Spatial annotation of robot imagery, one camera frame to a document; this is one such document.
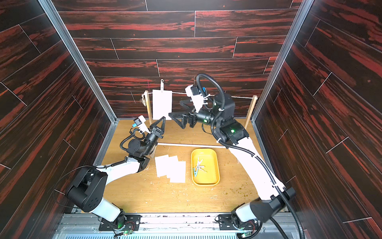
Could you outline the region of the white postcard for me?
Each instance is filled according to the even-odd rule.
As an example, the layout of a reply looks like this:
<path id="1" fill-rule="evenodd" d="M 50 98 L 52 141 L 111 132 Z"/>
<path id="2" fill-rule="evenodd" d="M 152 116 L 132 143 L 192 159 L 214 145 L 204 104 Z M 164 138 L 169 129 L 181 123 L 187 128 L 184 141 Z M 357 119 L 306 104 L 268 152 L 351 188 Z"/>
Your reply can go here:
<path id="1" fill-rule="evenodd" d="M 167 173 L 170 173 L 172 170 L 174 170 L 178 165 L 178 162 L 178 157 L 176 155 L 168 157 L 165 162 Z"/>
<path id="2" fill-rule="evenodd" d="M 167 175 L 168 159 L 169 159 L 169 155 L 155 157 L 157 177 L 162 177 Z"/>
<path id="3" fill-rule="evenodd" d="M 171 174 L 170 174 L 171 183 L 185 183 L 186 182 L 186 162 L 177 161 L 175 162 Z"/>
<path id="4" fill-rule="evenodd" d="M 153 119 L 159 120 L 165 117 L 171 120 L 169 113 L 172 112 L 172 91 L 153 90 Z"/>

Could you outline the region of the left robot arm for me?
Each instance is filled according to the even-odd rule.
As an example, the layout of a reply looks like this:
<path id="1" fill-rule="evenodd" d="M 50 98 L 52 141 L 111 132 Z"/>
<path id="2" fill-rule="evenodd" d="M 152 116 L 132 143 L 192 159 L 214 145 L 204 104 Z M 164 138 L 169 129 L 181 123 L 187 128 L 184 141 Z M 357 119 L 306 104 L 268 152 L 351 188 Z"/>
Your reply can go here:
<path id="1" fill-rule="evenodd" d="M 134 119 L 133 131 L 120 143 L 120 148 L 128 153 L 124 160 L 103 166 L 83 167 L 69 186 L 66 197 L 83 212 L 93 213 L 111 223 L 113 229 L 120 230 L 127 223 L 125 212 L 103 197 L 110 182 L 129 174 L 144 170 L 158 139 L 163 138 L 166 118 L 161 117 L 150 127 L 145 118 Z"/>

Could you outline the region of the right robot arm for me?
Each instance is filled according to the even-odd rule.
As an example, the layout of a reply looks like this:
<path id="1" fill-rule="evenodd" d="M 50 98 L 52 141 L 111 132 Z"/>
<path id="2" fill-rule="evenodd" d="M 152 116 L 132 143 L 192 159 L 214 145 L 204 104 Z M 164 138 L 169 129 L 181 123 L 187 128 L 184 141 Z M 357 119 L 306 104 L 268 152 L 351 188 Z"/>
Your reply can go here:
<path id="1" fill-rule="evenodd" d="M 206 103 L 202 95 L 192 95 L 190 100 L 180 102 L 187 111 L 169 113 L 169 117 L 181 128 L 187 124 L 194 127 L 198 122 L 209 125 L 217 143 L 229 149 L 255 185 L 258 198 L 235 208 L 231 212 L 232 224 L 241 228 L 247 221 L 272 220 L 276 213 L 290 205 L 295 190 L 286 189 L 262 160 L 245 127 L 234 119 L 235 102 L 229 94 L 215 95 L 210 109 L 204 107 Z"/>

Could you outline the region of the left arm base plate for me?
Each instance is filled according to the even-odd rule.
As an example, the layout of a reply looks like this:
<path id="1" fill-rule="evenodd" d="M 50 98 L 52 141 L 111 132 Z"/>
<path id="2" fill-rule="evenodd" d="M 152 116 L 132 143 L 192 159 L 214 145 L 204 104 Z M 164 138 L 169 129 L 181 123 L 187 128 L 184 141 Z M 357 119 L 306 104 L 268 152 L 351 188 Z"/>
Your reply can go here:
<path id="1" fill-rule="evenodd" d="M 122 231 L 138 231 L 141 222 L 141 215 L 125 214 L 119 215 L 113 222 L 109 222 L 102 218 L 99 226 L 101 232 L 122 232 Z"/>

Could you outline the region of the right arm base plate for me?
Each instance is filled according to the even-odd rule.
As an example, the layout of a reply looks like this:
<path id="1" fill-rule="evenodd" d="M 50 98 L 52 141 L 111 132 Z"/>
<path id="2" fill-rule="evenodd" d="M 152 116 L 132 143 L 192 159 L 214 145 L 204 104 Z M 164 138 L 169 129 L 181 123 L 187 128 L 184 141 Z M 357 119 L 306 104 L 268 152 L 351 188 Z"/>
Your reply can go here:
<path id="1" fill-rule="evenodd" d="M 259 223 L 256 220 L 249 220 L 247 222 L 241 222 L 237 219 L 232 219 L 231 214 L 219 214 L 215 217 L 215 222 L 218 224 L 221 231 L 233 231 L 233 230 L 248 230 L 255 231 L 259 228 Z"/>

